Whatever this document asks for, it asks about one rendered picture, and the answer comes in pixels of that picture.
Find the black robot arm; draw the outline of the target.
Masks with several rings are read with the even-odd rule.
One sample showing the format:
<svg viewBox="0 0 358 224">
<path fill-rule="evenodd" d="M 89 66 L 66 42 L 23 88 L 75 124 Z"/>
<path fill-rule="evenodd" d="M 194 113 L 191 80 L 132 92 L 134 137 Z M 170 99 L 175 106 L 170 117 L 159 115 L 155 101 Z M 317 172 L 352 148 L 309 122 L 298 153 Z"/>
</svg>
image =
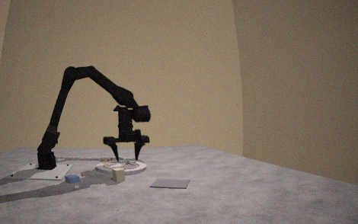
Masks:
<svg viewBox="0 0 358 224">
<path fill-rule="evenodd" d="M 60 134 L 60 132 L 57 132 L 59 118 L 61 117 L 62 109 L 64 108 L 70 88 L 73 86 L 75 80 L 82 78 L 91 78 L 112 95 L 113 99 L 118 103 L 113 111 L 118 111 L 119 122 L 132 123 L 133 120 L 135 120 L 136 123 L 141 123 L 149 122 L 150 120 L 148 105 L 139 106 L 131 91 L 121 88 L 113 83 L 110 79 L 105 77 L 105 75 L 96 70 L 94 66 L 78 68 L 70 66 L 64 71 L 62 87 L 56 100 L 50 124 L 43 135 L 41 144 L 37 148 L 39 164 L 37 170 L 53 170 L 57 166 L 56 157 L 54 152 L 51 152 L 51 149 L 55 147 L 56 143 L 58 144 Z M 125 105 L 125 107 L 121 107 L 119 104 Z M 128 110 L 128 108 L 132 108 L 132 110 Z M 120 129 L 119 139 L 124 139 L 125 142 L 136 142 L 140 137 L 140 129 L 132 130 L 132 127 L 130 127 L 128 130 L 125 130 L 124 126 Z"/>
</svg>

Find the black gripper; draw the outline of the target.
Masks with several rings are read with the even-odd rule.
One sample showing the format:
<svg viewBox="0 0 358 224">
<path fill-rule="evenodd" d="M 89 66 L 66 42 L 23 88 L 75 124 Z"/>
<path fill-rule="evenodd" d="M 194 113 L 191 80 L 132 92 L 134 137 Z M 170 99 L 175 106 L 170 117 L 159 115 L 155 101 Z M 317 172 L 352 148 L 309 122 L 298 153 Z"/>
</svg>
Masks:
<svg viewBox="0 0 358 224">
<path fill-rule="evenodd" d="M 125 130 L 128 130 L 130 127 L 132 127 L 132 129 L 133 129 L 133 123 L 119 123 L 119 125 L 118 125 L 119 133 L 120 133 L 120 129 L 122 126 L 124 126 Z M 113 153 L 115 154 L 115 156 L 117 158 L 117 161 L 119 161 L 116 142 L 125 142 L 124 139 L 114 138 L 112 136 L 110 136 L 110 137 L 105 136 L 103 138 L 103 140 L 104 140 L 105 145 L 109 145 L 112 148 Z M 140 139 L 136 140 L 136 142 L 134 143 L 136 160 L 138 160 L 139 152 L 140 152 L 141 148 L 145 145 L 144 143 L 148 143 L 148 142 L 149 142 L 149 136 L 146 136 L 146 135 L 141 135 Z"/>
</svg>

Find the blue rectangular block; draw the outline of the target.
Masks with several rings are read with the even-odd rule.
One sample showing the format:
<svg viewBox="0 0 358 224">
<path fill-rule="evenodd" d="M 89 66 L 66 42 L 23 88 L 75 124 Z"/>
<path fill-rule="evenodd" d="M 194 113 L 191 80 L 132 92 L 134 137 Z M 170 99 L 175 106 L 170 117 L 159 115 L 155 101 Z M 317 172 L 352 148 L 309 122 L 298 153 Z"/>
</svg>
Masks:
<svg viewBox="0 0 358 224">
<path fill-rule="evenodd" d="M 65 180 L 69 184 L 74 184 L 74 183 L 79 183 L 80 182 L 80 178 L 76 174 L 71 174 L 71 175 L 65 176 Z"/>
</svg>

